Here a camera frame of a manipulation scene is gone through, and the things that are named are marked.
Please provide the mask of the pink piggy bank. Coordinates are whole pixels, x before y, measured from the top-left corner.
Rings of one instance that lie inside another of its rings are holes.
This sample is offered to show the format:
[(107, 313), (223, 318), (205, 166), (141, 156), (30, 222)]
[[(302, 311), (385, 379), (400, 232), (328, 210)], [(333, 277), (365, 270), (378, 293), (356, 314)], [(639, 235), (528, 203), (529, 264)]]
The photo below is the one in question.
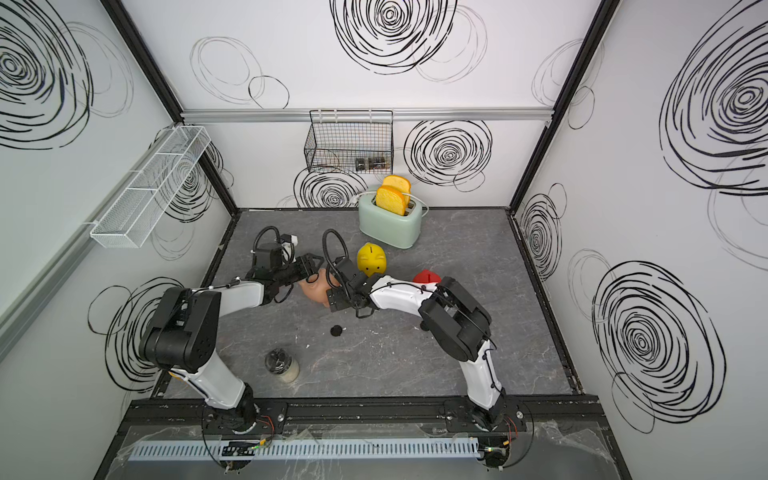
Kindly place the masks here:
[(339, 282), (328, 273), (325, 268), (320, 268), (317, 274), (310, 275), (307, 279), (298, 282), (303, 294), (310, 300), (329, 308), (330, 302), (327, 292), (339, 287)]

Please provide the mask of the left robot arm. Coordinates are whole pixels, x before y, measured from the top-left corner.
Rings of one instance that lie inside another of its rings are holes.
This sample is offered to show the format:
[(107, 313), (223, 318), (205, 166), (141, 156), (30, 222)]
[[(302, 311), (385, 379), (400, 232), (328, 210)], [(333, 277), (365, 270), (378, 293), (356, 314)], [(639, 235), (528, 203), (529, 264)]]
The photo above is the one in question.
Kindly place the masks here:
[(247, 273), (227, 283), (165, 290), (138, 350), (141, 360), (172, 373), (198, 392), (235, 434), (246, 434), (256, 426), (259, 408), (251, 386), (232, 373), (217, 353), (220, 318), (273, 302), (282, 287), (317, 275), (324, 262), (312, 253), (293, 257), (278, 245), (252, 254), (253, 265)]

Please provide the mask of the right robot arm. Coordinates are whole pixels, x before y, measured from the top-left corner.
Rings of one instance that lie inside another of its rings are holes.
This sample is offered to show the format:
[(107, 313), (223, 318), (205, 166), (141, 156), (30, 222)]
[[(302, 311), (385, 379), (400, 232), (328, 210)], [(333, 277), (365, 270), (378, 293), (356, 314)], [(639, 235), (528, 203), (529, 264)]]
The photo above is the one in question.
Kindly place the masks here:
[(329, 265), (326, 279), (333, 311), (352, 308), (361, 318), (363, 309), (395, 310), (420, 317), (441, 349), (459, 362), (473, 422), (491, 431), (503, 421), (505, 391), (492, 359), (492, 319), (456, 279), (417, 283), (381, 273), (368, 276), (344, 257)]

